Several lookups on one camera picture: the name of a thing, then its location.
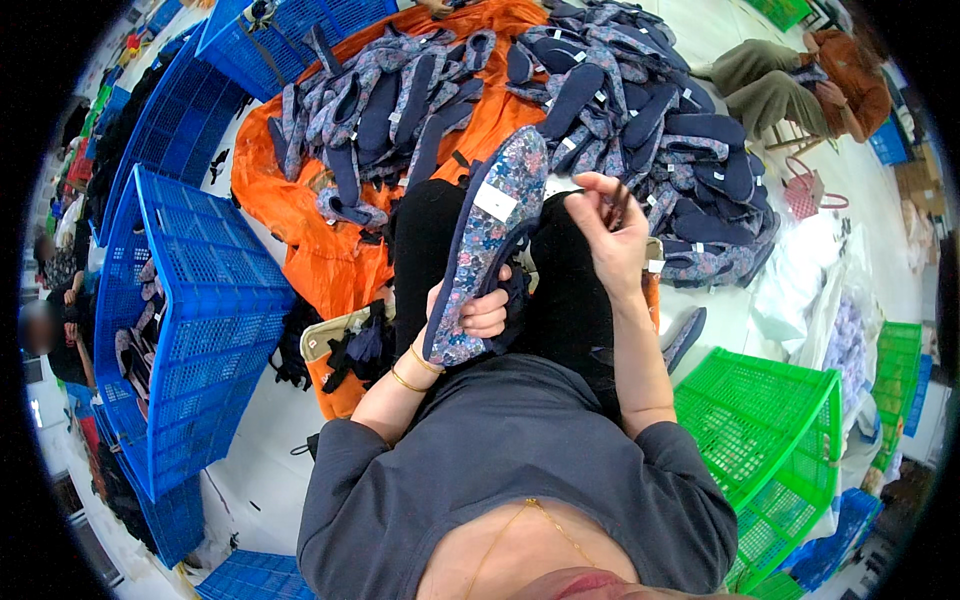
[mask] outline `olive pants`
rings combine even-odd
[[[710,79],[725,97],[730,116],[743,124],[752,141],[784,118],[808,132],[832,137],[817,97],[788,75],[799,67],[795,50],[748,39],[713,62]]]

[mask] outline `black pants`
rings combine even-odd
[[[428,180],[401,200],[393,223],[397,354],[426,325],[426,295],[444,278],[465,196],[465,190],[446,181]],[[619,421],[613,367],[593,352],[613,348],[610,299],[593,271],[586,238],[564,208],[565,196],[547,199],[531,239],[540,281],[510,352],[535,354],[579,373],[607,416]]]

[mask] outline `white label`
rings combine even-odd
[[[510,213],[516,208],[516,200],[489,183],[483,182],[477,190],[477,195],[473,197],[473,205],[490,213],[494,219],[506,223]]]

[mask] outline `dark gray shirt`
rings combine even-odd
[[[452,377],[391,450],[350,420],[324,425],[297,560],[324,600],[413,598],[450,530],[526,497],[573,506],[648,586],[716,591],[736,517],[693,438],[661,422],[636,440],[577,373],[522,354]]]

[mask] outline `gold necklace chain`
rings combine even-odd
[[[490,544],[490,548],[487,549],[487,553],[483,555],[483,558],[482,558],[482,559],[480,559],[480,564],[477,565],[477,570],[475,570],[475,571],[473,572],[473,578],[470,579],[470,585],[467,586],[467,593],[464,594],[464,600],[467,600],[468,598],[470,598],[470,592],[473,591],[473,584],[476,583],[477,575],[480,574],[480,569],[483,567],[483,563],[487,560],[487,557],[489,557],[489,556],[490,556],[490,553],[493,552],[493,547],[496,546],[496,543],[497,543],[498,541],[500,541],[500,537],[503,535],[503,533],[504,533],[505,531],[507,531],[507,528],[510,527],[510,525],[516,520],[516,518],[517,518],[518,516],[520,516],[520,513],[522,513],[523,511],[527,510],[527,508],[528,508],[528,507],[531,507],[531,506],[535,506],[535,507],[537,507],[538,509],[540,509],[540,513],[541,513],[543,516],[545,516],[548,521],[550,521],[551,523],[553,523],[553,526],[557,528],[557,531],[559,531],[559,532],[566,538],[567,541],[569,541],[571,544],[573,544],[573,547],[576,548],[577,552],[579,552],[580,555],[581,555],[582,557],[584,557],[584,559],[585,559],[588,563],[590,563],[590,566],[593,566],[593,567],[596,567],[596,566],[597,566],[597,563],[595,563],[595,562],[593,561],[593,559],[591,559],[591,558],[587,555],[587,552],[585,552],[584,549],[580,547],[580,544],[577,543],[576,541],[574,541],[573,538],[571,538],[571,537],[566,533],[566,531],[564,531],[564,528],[560,526],[560,523],[558,523],[557,521],[555,521],[555,520],[553,519],[553,517],[550,516],[550,514],[546,512],[546,509],[543,508],[543,506],[538,502],[538,500],[537,500],[536,498],[527,498],[527,499],[526,499],[526,502],[524,502],[524,504],[523,504],[523,506],[520,508],[520,510],[516,511],[516,515],[514,515],[513,517],[511,517],[511,519],[510,519],[509,521],[507,521],[507,524],[503,526],[503,529],[501,529],[501,530],[499,531],[499,533],[496,534],[496,536],[493,538],[493,543],[491,543],[491,544]]]

